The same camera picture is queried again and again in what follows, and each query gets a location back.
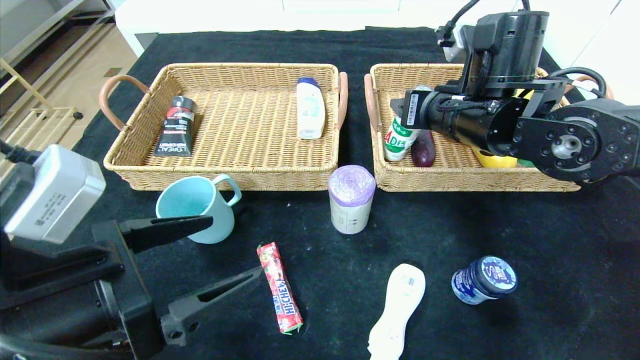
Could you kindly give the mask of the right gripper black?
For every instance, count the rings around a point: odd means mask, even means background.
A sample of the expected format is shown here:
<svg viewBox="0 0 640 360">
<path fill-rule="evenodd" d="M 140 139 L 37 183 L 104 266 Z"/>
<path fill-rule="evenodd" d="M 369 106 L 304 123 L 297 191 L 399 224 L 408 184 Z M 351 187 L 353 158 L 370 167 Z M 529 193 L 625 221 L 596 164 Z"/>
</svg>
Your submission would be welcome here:
<svg viewBox="0 0 640 360">
<path fill-rule="evenodd" d="M 409 89 L 403 98 L 391 98 L 390 108 L 403 127 L 430 130 L 474 147 L 491 147 L 492 100 L 471 100 L 429 89 Z"/>
</svg>

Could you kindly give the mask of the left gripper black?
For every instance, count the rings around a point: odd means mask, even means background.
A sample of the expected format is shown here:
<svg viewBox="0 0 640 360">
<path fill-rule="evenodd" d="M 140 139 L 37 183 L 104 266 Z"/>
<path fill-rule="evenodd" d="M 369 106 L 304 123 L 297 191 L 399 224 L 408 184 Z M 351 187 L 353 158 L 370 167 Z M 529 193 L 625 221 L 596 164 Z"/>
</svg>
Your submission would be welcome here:
<svg viewBox="0 0 640 360">
<path fill-rule="evenodd" d="M 172 301 L 159 324 L 131 251 L 174 243 L 213 223 L 209 215 L 103 222 L 92 227 L 89 240 L 58 255 L 2 234 L 1 358 L 146 360 L 165 342 L 187 346 L 194 333 L 227 319 L 262 281 L 263 269 Z"/>
</svg>

